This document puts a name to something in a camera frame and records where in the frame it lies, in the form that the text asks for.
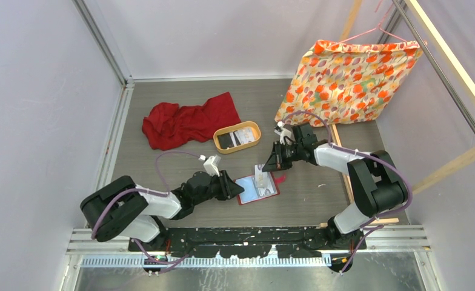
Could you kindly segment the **red card holder wallet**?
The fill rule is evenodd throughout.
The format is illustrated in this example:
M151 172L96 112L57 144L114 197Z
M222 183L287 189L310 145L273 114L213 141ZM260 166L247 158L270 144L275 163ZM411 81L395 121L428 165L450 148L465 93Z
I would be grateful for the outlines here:
M280 194L279 190L279 184L282 184L285 182L287 176L286 175L281 175L280 177L275 177L272 175L272 173L268 173L268 178L272 180L277 188L278 194ZM260 201L263 199L271 198L274 196L266 197L266 198L260 198L258 193L257 193L257 187L255 186L255 181L254 181L254 176L246 176L243 178L239 178L235 180L236 184L239 184L241 187L244 188L244 192L238 194L237 200L239 205L244 205L244 204L249 204L251 202L256 202Z

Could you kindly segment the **white VIP card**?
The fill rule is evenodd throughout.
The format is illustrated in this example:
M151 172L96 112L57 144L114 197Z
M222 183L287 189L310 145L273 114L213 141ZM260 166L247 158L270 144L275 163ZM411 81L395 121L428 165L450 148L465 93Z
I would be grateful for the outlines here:
M268 172L263 172L264 164L254 166L254 181L257 188L266 189L269 186Z

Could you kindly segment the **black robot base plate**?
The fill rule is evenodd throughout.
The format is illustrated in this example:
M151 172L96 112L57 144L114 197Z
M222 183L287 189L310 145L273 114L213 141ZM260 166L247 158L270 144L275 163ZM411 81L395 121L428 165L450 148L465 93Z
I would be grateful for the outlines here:
M279 258L315 258L323 250L351 253L362 233L355 231L333 241L325 228L305 227L172 227L141 245L148 252L192 258L265 258L277 251Z

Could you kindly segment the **yellow oval tray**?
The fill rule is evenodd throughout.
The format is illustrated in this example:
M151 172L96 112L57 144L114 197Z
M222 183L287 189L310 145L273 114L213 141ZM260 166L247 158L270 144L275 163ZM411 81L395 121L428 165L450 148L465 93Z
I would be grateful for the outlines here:
M222 135L224 133L234 134L234 138L237 144L236 147L226 150L220 148L217 136ZM230 154L257 145L259 143L261 135L261 130L255 122L245 121L236 125L231 125L229 127L224 127L216 130L213 135L213 140L217 150L220 153Z

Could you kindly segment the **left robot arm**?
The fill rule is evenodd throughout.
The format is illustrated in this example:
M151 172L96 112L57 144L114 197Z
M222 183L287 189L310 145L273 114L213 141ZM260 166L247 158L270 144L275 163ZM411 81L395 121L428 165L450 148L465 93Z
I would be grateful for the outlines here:
M244 192L225 170L217 175L196 172L170 192L159 192L122 176L80 203L92 239L109 241L125 236L142 241L150 250L161 250L167 241L161 218L180 220L208 200L226 201Z

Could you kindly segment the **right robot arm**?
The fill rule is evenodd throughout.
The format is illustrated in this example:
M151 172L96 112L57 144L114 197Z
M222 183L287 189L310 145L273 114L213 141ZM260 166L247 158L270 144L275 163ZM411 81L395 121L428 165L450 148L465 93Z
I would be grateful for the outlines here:
M275 132L280 138L273 143L263 172L288 170L294 162L305 161L349 177L353 202L330 218L324 229L325 239L333 248L343 248L350 242L351 233L380 214L409 202L408 186L386 151L364 153L319 140L309 123L286 129L279 121Z

